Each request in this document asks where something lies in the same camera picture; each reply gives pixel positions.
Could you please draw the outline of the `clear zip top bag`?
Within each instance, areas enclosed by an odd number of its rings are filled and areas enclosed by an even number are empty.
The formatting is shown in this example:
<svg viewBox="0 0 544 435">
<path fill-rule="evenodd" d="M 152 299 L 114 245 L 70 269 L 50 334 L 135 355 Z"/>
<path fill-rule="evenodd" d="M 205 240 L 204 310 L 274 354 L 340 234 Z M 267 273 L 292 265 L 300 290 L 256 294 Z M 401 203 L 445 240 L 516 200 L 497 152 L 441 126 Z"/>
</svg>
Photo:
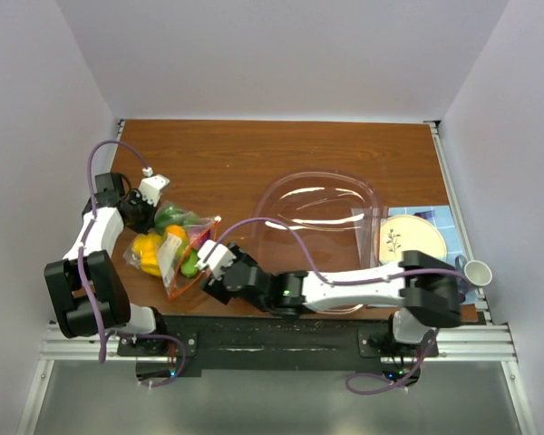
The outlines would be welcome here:
<svg viewBox="0 0 544 435">
<path fill-rule="evenodd" d="M 138 234 L 124 251 L 127 265 L 159 278 L 169 300 L 196 284 L 203 273 L 199 251 L 216 238 L 220 216 L 201 217 L 172 202 L 161 204 L 146 234 Z"/>
</svg>

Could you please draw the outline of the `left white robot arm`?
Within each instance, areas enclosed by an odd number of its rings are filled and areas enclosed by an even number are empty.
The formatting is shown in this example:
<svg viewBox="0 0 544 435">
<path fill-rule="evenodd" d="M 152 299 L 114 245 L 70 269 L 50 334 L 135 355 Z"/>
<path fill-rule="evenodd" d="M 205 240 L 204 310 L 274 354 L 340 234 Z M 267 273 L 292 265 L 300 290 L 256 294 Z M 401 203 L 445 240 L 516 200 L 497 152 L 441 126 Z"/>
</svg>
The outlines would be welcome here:
<svg viewBox="0 0 544 435">
<path fill-rule="evenodd" d="M 98 335 L 102 361 L 106 341 L 113 333 L 149 355 L 166 352 L 170 344 L 162 315 L 153 307 L 130 302 L 112 262 L 124 229 L 139 235 L 151 232 L 161 194 L 170 184 L 151 169 L 145 169 L 143 175 L 137 188 L 118 172 L 89 178 L 91 197 L 83 209 L 79 236 L 63 259 L 44 268 L 60 331 L 68 339 Z"/>
</svg>

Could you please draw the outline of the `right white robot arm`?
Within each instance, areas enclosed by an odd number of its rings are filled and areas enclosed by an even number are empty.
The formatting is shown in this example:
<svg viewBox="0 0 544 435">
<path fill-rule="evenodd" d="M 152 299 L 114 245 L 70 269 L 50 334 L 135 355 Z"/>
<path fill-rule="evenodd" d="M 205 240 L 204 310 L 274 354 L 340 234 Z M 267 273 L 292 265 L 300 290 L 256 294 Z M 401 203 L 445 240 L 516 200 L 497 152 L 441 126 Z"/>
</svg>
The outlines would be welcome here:
<svg viewBox="0 0 544 435">
<path fill-rule="evenodd" d="M 394 306 L 385 343 L 398 356 L 407 355 L 431 330 L 461 323 L 461 274 L 418 250 L 403 252 L 397 263 L 368 269 L 272 274 L 239 246 L 208 241 L 198 253 L 197 267 L 209 275 L 203 291 L 222 304 L 239 298 L 279 318 L 349 305 Z"/>
</svg>

